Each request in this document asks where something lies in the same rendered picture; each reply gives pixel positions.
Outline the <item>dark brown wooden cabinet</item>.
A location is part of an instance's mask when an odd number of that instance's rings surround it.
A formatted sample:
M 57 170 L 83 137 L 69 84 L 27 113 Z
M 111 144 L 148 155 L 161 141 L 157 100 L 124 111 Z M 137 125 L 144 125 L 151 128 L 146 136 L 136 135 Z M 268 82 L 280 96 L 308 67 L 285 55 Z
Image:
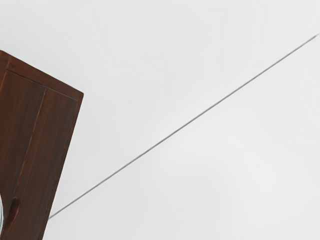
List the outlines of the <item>dark brown wooden cabinet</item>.
M 42 240 L 83 93 L 0 50 L 0 240 Z

